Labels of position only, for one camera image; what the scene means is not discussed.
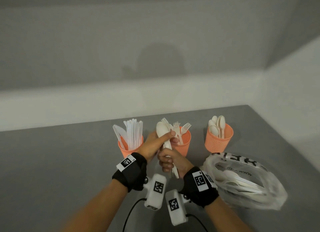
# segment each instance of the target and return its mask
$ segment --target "plastic bag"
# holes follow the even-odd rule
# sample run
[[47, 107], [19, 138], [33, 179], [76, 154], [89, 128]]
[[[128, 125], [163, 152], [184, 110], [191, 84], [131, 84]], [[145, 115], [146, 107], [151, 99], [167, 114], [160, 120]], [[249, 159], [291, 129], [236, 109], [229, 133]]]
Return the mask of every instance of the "plastic bag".
[[[220, 197], [230, 206], [280, 210], [288, 197], [283, 185], [273, 173], [257, 161], [240, 155], [213, 153], [206, 159], [201, 169], [207, 171], [214, 179]], [[235, 182], [226, 180], [226, 174], [229, 178], [230, 175], [234, 176], [231, 178], [236, 177]], [[240, 184], [241, 182], [242, 185], [248, 184], [253, 190], [247, 188], [248, 186], [239, 185], [238, 180]]]

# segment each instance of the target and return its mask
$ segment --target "wrist strap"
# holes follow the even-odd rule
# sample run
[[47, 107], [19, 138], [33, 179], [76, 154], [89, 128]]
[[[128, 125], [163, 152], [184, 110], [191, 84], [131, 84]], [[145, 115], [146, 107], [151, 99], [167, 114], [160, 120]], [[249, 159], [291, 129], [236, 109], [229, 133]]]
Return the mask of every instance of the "wrist strap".
[[117, 171], [112, 176], [128, 188], [141, 191], [144, 179], [147, 176], [147, 160], [139, 153], [132, 153], [122, 160], [117, 166]]
[[217, 199], [219, 193], [210, 175], [193, 167], [184, 176], [184, 186], [179, 192], [186, 195], [195, 204], [205, 207]]

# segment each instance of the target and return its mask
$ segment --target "orange mesh cup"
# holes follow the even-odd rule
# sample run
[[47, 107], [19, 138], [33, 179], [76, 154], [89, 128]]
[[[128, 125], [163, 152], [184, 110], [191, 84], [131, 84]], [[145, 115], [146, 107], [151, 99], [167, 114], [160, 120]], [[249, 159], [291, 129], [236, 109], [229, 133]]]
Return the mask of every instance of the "orange mesh cup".
[[171, 143], [171, 147], [176, 149], [182, 156], [186, 157], [189, 149], [189, 144], [191, 141], [191, 133], [189, 130], [185, 134], [182, 135], [183, 145], [173, 144]]
[[121, 142], [122, 142], [122, 144], [123, 144], [123, 146], [124, 146], [125, 149], [123, 149], [123, 148], [121, 147], [119, 141], [118, 141], [118, 146], [119, 146], [119, 148], [120, 148], [120, 150], [121, 150], [122, 155], [123, 155], [124, 158], [126, 158], [129, 154], [132, 154], [132, 153], [136, 152], [136, 151], [138, 150], [138, 148], [141, 147], [141, 145], [143, 144], [143, 137], [142, 137], [142, 143], [141, 143], [141, 145], [140, 145], [138, 148], [136, 148], [136, 149], [134, 149], [134, 150], [127, 150], [127, 149], [128, 149], [128, 145], [127, 145], [126, 141], [125, 141], [122, 137], [120, 137], [120, 138], [121, 138]]
[[211, 153], [222, 153], [224, 151], [231, 137], [233, 136], [233, 129], [228, 124], [226, 124], [226, 127], [224, 128], [224, 136], [224, 139], [214, 136], [209, 131], [208, 127], [207, 136], [204, 143], [206, 149]]

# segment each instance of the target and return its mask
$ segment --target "right hand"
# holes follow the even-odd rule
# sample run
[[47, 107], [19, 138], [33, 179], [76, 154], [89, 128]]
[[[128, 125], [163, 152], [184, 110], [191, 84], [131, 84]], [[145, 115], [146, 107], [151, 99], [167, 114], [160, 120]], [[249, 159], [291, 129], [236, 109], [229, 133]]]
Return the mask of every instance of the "right hand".
[[194, 167], [193, 164], [185, 157], [183, 157], [177, 150], [171, 150], [168, 148], [163, 149], [158, 154], [159, 164], [162, 166], [163, 172], [171, 172], [174, 166], [177, 167], [179, 178], [183, 178], [184, 175]]

